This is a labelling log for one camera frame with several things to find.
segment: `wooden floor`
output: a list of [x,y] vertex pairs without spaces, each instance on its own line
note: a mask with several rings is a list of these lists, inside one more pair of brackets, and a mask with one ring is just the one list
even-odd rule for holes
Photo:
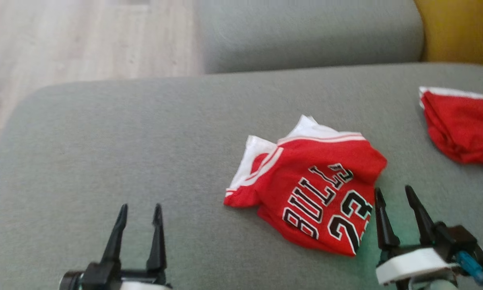
[[0,0],[0,134],[34,90],[201,73],[195,0]]

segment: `bulls jersey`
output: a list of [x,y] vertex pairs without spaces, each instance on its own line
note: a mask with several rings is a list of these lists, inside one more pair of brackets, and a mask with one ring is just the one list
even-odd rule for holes
[[277,144],[249,136],[224,204],[259,205],[258,215],[290,242],[354,256],[385,166],[361,134],[302,116]]

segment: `red cloth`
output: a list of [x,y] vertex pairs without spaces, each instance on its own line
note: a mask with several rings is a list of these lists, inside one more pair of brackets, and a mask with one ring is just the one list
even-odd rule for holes
[[277,144],[249,136],[224,204],[258,215],[306,248],[356,255],[386,159],[359,133],[302,117]]
[[420,88],[427,132],[459,163],[483,163],[483,94],[444,88]]

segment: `gray fabric surface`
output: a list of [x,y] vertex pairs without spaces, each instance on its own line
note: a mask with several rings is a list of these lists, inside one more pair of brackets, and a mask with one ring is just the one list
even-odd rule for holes
[[[378,181],[396,233],[418,239],[411,184],[433,219],[483,247],[483,166],[430,142],[418,87],[483,92],[483,67],[413,64],[49,87],[23,101],[0,142],[0,290],[55,289],[100,259],[129,203],[122,262],[144,267],[163,204],[168,280],[194,289],[380,289],[374,219],[355,259],[285,241],[255,209],[223,206],[248,134],[285,136],[300,114],[362,132],[387,159]],[[473,282],[462,282],[475,289]]]
[[202,0],[208,73],[420,59],[423,25],[412,0]]

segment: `blue connector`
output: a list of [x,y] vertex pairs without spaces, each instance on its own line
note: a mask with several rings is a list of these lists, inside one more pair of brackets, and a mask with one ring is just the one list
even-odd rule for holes
[[465,251],[459,251],[455,257],[457,263],[462,266],[463,270],[469,273],[479,286],[483,286],[483,268],[481,268],[476,260]]

